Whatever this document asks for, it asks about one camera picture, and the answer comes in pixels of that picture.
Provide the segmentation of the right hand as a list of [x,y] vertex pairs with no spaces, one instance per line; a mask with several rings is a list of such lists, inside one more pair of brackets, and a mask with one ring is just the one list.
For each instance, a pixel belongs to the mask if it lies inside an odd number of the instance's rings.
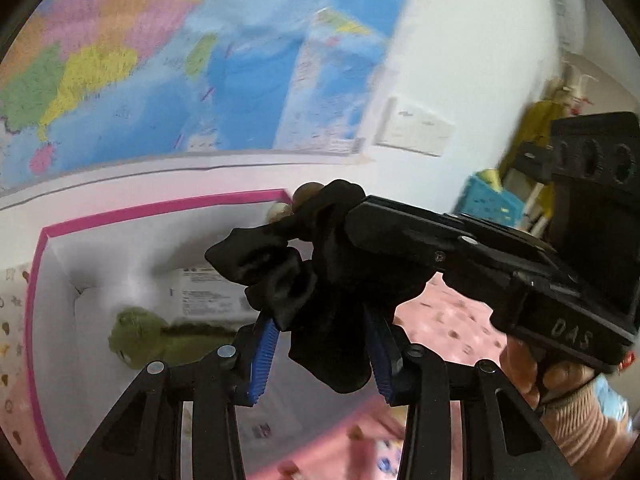
[[506,337],[500,367],[531,408],[571,394],[594,378],[592,368],[570,361],[554,364],[542,374],[529,346],[511,336]]

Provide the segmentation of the pink right sleeve forearm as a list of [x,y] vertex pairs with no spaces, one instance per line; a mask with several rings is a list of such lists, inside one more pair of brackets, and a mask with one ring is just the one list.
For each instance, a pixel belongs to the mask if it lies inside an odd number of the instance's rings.
[[593,382],[547,404],[541,421],[579,479],[639,478],[639,434],[603,414]]

